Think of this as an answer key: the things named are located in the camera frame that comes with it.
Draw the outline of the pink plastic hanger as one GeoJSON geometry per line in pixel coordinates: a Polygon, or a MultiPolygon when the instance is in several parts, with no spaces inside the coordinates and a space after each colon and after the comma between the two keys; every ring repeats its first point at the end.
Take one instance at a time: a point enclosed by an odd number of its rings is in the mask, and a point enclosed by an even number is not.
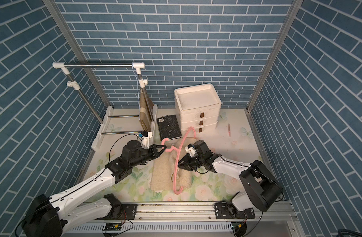
{"type": "Polygon", "coordinates": [[[188,134],[193,131],[193,134],[194,134],[194,138],[196,138],[196,130],[194,127],[190,126],[188,128],[188,130],[186,131],[186,133],[184,134],[183,138],[182,138],[182,141],[179,145],[178,148],[176,148],[175,146],[171,146],[171,148],[169,149],[166,149],[165,152],[166,153],[171,153],[172,151],[176,151],[177,152],[177,156],[176,156],[176,161],[175,161],[175,166],[174,166],[174,173],[173,173],[173,191],[176,195],[179,195],[182,193],[184,187],[183,186],[180,186],[179,189],[177,189],[177,173],[178,173],[178,162],[180,160],[180,155],[181,155],[181,150],[183,148],[183,145],[184,145],[184,142],[185,140],[187,139],[188,137],[188,134]]]}

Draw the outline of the beige knitted cloth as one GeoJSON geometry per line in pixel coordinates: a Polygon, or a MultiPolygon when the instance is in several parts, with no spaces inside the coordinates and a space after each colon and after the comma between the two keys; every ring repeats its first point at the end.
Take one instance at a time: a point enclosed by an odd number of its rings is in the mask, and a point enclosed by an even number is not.
{"type": "MultiPolygon", "coordinates": [[[[173,190],[174,167],[178,152],[164,152],[159,158],[154,160],[150,189],[153,191],[173,190]]],[[[178,168],[176,175],[176,188],[190,188],[192,185],[192,172],[178,168]]]]}

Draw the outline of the beige brown plaid scarf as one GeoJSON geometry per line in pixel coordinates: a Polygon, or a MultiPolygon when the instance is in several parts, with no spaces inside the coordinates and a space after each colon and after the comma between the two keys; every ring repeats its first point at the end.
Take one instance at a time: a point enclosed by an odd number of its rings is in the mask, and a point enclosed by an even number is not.
{"type": "Polygon", "coordinates": [[[140,88],[140,111],[139,121],[144,131],[151,131],[151,125],[153,122],[153,106],[154,103],[149,98],[149,95],[145,88],[140,88]]]}

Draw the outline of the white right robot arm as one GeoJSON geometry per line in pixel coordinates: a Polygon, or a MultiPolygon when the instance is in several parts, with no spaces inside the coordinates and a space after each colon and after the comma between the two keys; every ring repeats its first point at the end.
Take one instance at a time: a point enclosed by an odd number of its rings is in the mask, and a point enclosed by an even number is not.
{"type": "Polygon", "coordinates": [[[253,207],[266,212],[283,194],[282,186],[261,161],[240,163],[229,160],[221,154],[213,153],[203,140],[189,144],[186,152],[178,162],[178,168],[197,171],[204,167],[207,171],[228,175],[242,182],[245,191],[234,193],[227,204],[232,214],[253,207]]]}

